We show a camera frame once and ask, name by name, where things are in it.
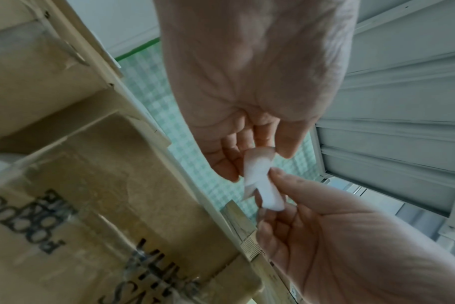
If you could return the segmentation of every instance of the white wall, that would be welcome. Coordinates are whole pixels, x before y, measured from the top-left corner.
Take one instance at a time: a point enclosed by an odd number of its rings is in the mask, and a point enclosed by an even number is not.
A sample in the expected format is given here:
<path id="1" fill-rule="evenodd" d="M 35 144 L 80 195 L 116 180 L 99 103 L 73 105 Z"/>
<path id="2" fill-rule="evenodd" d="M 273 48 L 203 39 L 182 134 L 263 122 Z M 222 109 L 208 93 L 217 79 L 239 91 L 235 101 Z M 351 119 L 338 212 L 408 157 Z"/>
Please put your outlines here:
<path id="1" fill-rule="evenodd" d="M 68 2 L 113 57 L 159 37 L 159 24 L 152 0 Z"/>

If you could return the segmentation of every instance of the wrinkled skin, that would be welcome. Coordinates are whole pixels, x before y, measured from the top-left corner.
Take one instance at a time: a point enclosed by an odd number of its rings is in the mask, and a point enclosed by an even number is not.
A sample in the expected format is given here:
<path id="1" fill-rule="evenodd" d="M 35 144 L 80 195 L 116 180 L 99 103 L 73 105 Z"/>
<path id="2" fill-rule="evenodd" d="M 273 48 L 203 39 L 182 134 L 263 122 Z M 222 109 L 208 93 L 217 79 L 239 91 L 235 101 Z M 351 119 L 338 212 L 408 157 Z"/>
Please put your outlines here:
<path id="1" fill-rule="evenodd" d="M 419 231 L 347 192 L 270 177 L 297 205 L 260 209 L 257 240 L 307 303 L 455 304 L 455 257 Z"/>
<path id="2" fill-rule="evenodd" d="M 243 151 L 292 157 L 346 73 L 358 0 L 156 0 L 164 63 L 200 150 L 237 181 Z"/>

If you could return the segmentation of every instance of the paper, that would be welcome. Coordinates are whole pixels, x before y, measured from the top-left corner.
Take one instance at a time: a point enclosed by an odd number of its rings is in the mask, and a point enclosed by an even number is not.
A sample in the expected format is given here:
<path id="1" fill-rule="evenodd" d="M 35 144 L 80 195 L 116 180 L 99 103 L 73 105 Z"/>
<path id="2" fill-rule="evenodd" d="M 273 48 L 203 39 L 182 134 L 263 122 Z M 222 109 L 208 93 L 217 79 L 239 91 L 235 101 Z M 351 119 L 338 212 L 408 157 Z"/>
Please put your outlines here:
<path id="1" fill-rule="evenodd" d="M 273 147 L 258 147 L 244 154 L 244 198 L 254 195 L 257 189 L 262 198 L 262 207 L 274 211 L 284 210 L 284 200 L 268 177 L 276 150 Z"/>

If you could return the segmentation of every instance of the white tissue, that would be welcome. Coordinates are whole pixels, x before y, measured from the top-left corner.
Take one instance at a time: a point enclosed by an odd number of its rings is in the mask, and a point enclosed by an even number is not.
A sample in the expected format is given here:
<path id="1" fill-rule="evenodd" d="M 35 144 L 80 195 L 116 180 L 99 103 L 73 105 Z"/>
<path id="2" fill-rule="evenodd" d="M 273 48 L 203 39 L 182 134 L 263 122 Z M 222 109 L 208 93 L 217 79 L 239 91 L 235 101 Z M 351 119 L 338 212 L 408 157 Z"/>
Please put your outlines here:
<path id="1" fill-rule="evenodd" d="M 253 196 L 257 189 L 262 198 L 263 208 L 282 211 L 284 200 L 268 177 L 275 155 L 276 150 L 273 147 L 258 147 L 245 152 L 244 199 Z"/>

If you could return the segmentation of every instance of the green trim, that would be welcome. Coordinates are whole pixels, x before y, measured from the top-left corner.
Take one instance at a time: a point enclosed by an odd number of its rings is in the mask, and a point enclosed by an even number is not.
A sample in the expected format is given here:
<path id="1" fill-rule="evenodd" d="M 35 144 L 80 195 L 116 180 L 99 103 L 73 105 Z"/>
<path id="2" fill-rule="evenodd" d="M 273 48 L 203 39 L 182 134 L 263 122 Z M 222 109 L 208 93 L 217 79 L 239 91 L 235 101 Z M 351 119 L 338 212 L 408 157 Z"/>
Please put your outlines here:
<path id="1" fill-rule="evenodd" d="M 140 52 L 140 51 L 142 51 L 142 50 L 147 49 L 147 48 L 150 47 L 150 46 L 155 45 L 155 44 L 158 43 L 159 41 L 160 41 L 160 38 L 156 38 L 156 39 L 153 39 L 153 40 L 151 40 L 151 41 L 148 41 L 148 42 L 146 42 L 145 44 L 140 45 L 140 46 L 138 46 L 138 47 L 135 48 L 135 49 L 132 49 L 130 52 L 127 52 L 126 54 L 121 55 L 121 56 L 119 56 L 119 57 L 116 57 L 115 60 L 116 60 L 117 62 L 119 62 L 119 61 L 121 61 L 121 60 L 123 60 L 123 59 L 126 59 L 127 57 L 129 57 L 129 56 L 131 56 L 131 55 L 134 55 L 134 54 L 136 54 L 136 53 L 138 53 L 138 52 Z"/>

